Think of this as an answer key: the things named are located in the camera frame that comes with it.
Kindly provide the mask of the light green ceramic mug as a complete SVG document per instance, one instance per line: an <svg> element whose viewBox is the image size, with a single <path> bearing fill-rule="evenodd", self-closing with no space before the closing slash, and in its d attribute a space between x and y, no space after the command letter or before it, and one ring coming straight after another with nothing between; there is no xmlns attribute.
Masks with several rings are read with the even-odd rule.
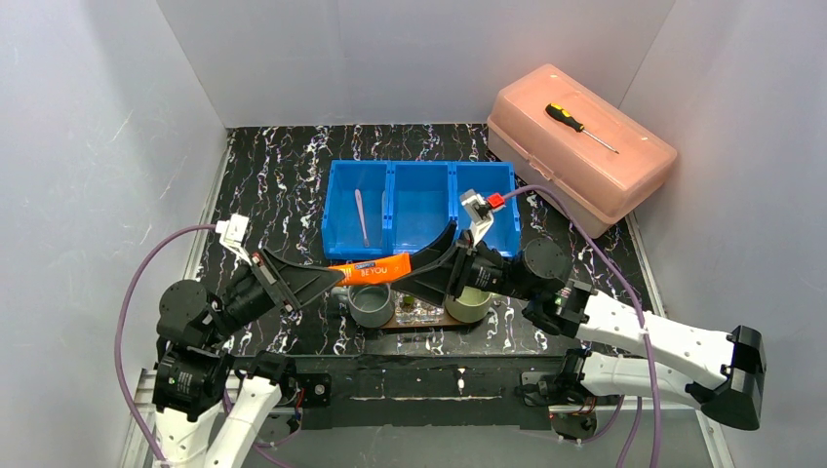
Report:
<svg viewBox="0 0 827 468"><path fill-rule="evenodd" d="M493 293L466 287L457 297L447 297L444 307L457 321L464 324L482 320L490 311Z"/></svg>

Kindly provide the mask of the clear plastic toothbrush holder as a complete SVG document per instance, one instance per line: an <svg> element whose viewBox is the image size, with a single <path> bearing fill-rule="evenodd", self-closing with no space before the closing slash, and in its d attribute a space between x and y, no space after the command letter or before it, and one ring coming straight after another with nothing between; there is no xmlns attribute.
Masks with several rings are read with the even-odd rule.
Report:
<svg viewBox="0 0 827 468"><path fill-rule="evenodd" d="M416 319L437 319L440 316L446 316L445 309L439 306L434 306L428 302L420 300L416 297L414 311L406 313L401 310L400 303L402 297L406 294L398 294L396 297L396 310L394 316L397 316L400 321L412 321Z"/></svg>

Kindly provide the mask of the orange toothpaste tube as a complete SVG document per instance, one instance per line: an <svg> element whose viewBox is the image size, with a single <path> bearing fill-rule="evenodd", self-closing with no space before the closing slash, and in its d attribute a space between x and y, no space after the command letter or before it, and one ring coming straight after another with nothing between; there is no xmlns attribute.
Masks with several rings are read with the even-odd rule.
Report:
<svg viewBox="0 0 827 468"><path fill-rule="evenodd" d="M344 274L339 286L363 286L393 283L412 272L409 253L399 253L374 260L331 266Z"/></svg>

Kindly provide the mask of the grey-blue ceramic mug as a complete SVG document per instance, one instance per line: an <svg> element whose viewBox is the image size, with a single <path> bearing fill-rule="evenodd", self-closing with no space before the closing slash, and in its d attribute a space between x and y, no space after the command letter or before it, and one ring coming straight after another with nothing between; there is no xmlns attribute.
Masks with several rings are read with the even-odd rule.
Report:
<svg viewBox="0 0 827 468"><path fill-rule="evenodd" d="M388 284L335 287L331 295L344 303L354 321L365 328L380 328L394 315L392 290Z"/></svg>

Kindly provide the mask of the blue three-compartment bin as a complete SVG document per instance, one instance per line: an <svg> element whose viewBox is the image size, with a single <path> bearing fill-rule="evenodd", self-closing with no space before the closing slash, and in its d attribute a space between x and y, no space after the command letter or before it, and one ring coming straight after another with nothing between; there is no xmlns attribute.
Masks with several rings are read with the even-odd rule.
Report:
<svg viewBox="0 0 827 468"><path fill-rule="evenodd" d="M413 254L450 220L470 224L459 197L469 189L488 197L515 188L509 163L456 161L332 162L323 209L323 252L330 260ZM370 246L363 246L354 190L363 195Z"/></svg>

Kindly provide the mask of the yellow-green toothpaste tube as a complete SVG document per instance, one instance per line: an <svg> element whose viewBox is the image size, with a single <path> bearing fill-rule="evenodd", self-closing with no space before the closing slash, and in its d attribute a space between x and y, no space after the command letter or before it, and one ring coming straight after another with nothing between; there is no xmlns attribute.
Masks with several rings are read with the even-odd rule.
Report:
<svg viewBox="0 0 827 468"><path fill-rule="evenodd" d="M406 313L414 311L416 299L412 295L404 295L402 297L400 308Z"/></svg>

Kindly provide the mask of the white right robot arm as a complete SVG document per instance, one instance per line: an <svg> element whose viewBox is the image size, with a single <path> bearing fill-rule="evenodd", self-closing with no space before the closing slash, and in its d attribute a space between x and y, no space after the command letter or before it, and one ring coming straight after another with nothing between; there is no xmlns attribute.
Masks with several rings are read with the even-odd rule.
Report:
<svg viewBox="0 0 827 468"><path fill-rule="evenodd" d="M658 398L700 410L731 428L756 431L767 371L762 334L691 327L629 306L575 280L571 257L548 238L503 257L450 222L414 253L411 272L394 290L433 305L467 289L523 300L522 315L535 328L629 352L620 358L568 351L552 392L583 397Z"/></svg>

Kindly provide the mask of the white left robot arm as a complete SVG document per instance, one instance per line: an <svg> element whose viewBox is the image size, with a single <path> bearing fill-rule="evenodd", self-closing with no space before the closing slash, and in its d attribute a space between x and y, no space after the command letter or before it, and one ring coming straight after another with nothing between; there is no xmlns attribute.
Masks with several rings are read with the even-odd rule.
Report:
<svg viewBox="0 0 827 468"><path fill-rule="evenodd" d="M327 404L327 375L301 373L294 358L268 351L237 370L223 344L267 313L299 311L344 278L338 270L296 264L263 249L218 292L194 280L165 290L152 393L160 465L240 467L279 405L291 409L290 427L297 431L304 404Z"/></svg>

